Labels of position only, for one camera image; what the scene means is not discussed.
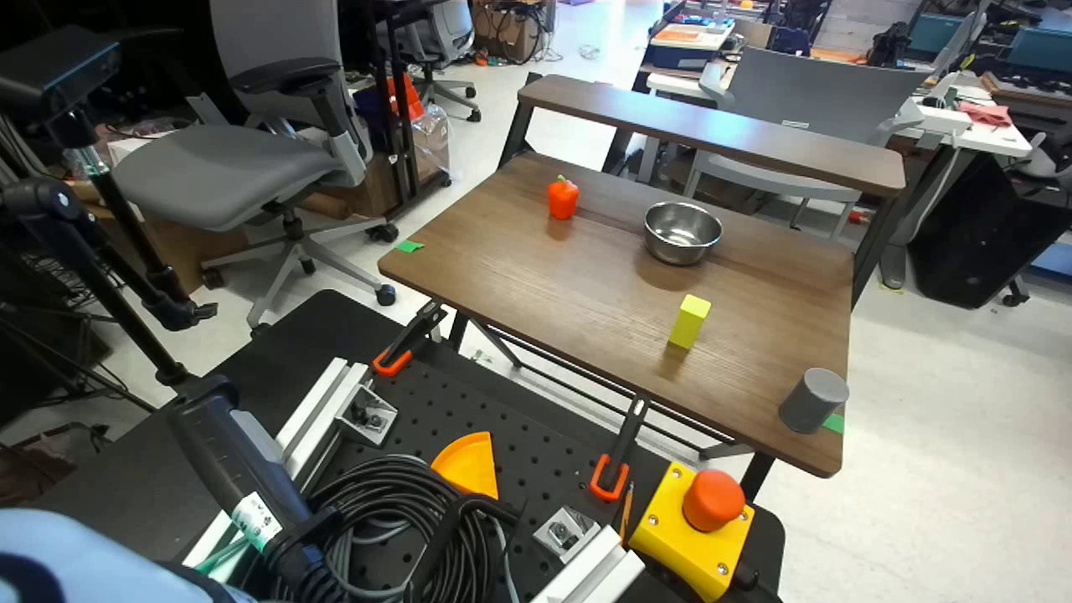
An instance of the office chair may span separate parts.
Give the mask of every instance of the office chair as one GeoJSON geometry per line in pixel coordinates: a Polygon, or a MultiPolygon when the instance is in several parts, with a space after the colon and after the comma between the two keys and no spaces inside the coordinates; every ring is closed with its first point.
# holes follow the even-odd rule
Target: office chair
{"type": "MultiPolygon", "coordinates": [[[[395,300],[395,288],[347,263],[322,245],[337,232],[304,232],[296,202],[313,185],[357,185],[366,154],[353,120],[337,64],[334,0],[210,0],[213,40],[236,96],[273,130],[207,122],[136,147],[116,164],[121,190],[149,215],[205,232],[230,232],[251,222],[278,222],[281,237],[236,254],[205,260],[207,284],[221,266],[264,254],[278,257],[268,290],[251,303],[246,326],[281,295],[296,266],[330,263],[375,290],[379,303],[395,300]],[[326,140],[292,137],[289,120],[304,118],[326,127],[326,140]]],[[[390,223],[360,222],[373,237],[390,240],[390,223]]]]}
{"type": "Polygon", "coordinates": [[[416,68],[422,71],[422,96],[449,96],[462,106],[469,106],[466,120],[480,120],[480,104],[471,80],[434,80],[434,71],[443,71],[445,64],[462,59],[471,50],[475,40],[475,25],[471,25],[471,10],[469,0],[438,0],[431,6],[424,6],[417,16],[411,16],[408,22],[402,22],[402,53],[408,59],[416,59],[416,68]]]}
{"type": "MultiPolygon", "coordinates": [[[[920,80],[924,73],[911,71],[846,68],[744,45],[732,84],[722,92],[722,110],[861,144],[886,144],[890,118],[909,100],[909,92],[920,85],[920,80]]],[[[699,175],[766,193],[803,197],[791,228],[797,228],[809,197],[839,202],[843,209],[837,216],[837,228],[830,232],[834,237],[839,233],[851,204],[861,197],[857,190],[830,180],[780,175],[720,154],[693,158],[683,185],[688,197],[698,193],[699,175]]]]}

